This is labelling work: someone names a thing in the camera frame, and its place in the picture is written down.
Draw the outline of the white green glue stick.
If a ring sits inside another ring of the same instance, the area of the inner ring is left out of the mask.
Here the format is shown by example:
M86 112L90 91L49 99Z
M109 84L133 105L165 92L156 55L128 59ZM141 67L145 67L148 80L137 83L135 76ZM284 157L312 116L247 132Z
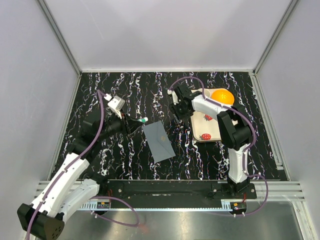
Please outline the white green glue stick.
M146 123L148 121L148 118L147 117L143 117L143 118L138 119L137 121L140 122L140 123Z

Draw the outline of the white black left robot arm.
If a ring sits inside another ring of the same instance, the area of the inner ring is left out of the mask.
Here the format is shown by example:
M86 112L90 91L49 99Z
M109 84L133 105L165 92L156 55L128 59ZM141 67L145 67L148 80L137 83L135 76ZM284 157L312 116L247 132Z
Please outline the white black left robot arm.
M23 203L17 210L25 238L31 240L56 240L62 233L67 220L82 205L97 200L89 211L100 217L111 201L119 202L108 189L105 176L91 173L75 190L71 190L76 180L86 171L101 150L101 142L118 133L130 135L142 127L148 118L132 118L127 114L115 113L110 116L88 116L82 123L70 153L55 176L44 190L30 203Z

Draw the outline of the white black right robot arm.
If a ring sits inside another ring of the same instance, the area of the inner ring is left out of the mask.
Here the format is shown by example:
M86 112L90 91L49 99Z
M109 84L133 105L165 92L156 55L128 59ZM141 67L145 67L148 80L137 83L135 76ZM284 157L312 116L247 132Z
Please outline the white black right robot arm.
M179 121L190 118L195 112L208 115L217 121L222 144L228 148L229 167L226 191L232 198L239 198L249 186L248 148L254 140L252 126L246 111L235 104L231 92L217 88L206 96L203 90L190 90L184 86L167 91L172 99L169 108Z

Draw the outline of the grey paper envelope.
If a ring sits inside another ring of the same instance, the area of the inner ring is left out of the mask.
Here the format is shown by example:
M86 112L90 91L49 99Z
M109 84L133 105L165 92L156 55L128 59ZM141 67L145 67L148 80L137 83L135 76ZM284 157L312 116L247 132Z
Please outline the grey paper envelope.
M172 144L168 138L161 121L157 121L142 127L155 163L176 156Z

